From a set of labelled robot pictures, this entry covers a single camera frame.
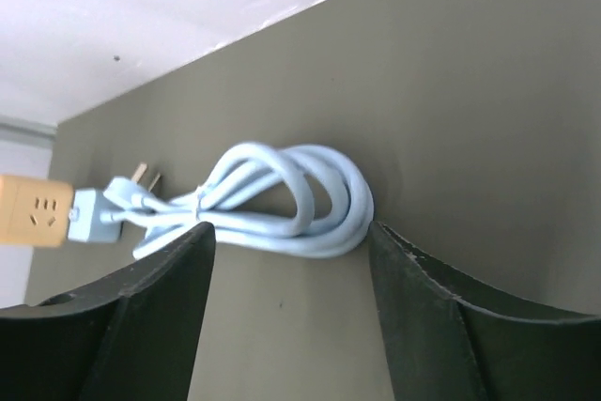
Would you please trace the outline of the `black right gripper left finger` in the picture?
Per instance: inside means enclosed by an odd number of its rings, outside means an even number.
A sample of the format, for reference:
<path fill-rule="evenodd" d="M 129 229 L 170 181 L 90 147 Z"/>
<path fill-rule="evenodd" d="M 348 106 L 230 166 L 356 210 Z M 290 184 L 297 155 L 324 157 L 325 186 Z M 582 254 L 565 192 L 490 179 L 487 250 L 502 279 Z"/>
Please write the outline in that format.
<path fill-rule="evenodd" d="M 202 223 L 95 282 L 2 309 L 2 399 L 187 399 L 214 258 Z"/>

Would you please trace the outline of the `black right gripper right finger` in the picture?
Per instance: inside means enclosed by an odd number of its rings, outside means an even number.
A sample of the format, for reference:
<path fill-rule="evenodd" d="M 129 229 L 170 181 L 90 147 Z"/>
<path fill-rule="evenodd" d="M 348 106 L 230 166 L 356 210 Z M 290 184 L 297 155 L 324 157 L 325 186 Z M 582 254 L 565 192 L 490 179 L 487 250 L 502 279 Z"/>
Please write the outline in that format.
<path fill-rule="evenodd" d="M 368 255 L 395 399 L 599 399 L 599 316 L 497 289 L 386 224 Z"/>

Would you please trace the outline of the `light blue power strip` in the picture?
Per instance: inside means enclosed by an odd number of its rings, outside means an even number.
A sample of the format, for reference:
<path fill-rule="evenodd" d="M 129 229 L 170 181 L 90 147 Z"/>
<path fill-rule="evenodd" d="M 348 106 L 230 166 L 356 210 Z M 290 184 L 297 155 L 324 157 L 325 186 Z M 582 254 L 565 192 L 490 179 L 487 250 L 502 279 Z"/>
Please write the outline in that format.
<path fill-rule="evenodd" d="M 121 235 L 120 223 L 105 223 L 103 213 L 115 211 L 115 206 L 98 189 L 80 189 L 75 192 L 69 212 L 69 241 L 82 243 L 115 243 Z"/>

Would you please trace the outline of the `orange cube plug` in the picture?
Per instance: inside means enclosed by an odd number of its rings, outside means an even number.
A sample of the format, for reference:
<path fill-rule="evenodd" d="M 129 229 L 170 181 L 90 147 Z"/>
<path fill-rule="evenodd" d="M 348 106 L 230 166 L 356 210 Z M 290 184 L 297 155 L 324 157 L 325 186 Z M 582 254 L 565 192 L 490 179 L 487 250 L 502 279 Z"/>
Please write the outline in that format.
<path fill-rule="evenodd" d="M 74 189 L 35 177 L 1 176 L 1 243 L 58 247 L 67 238 Z"/>

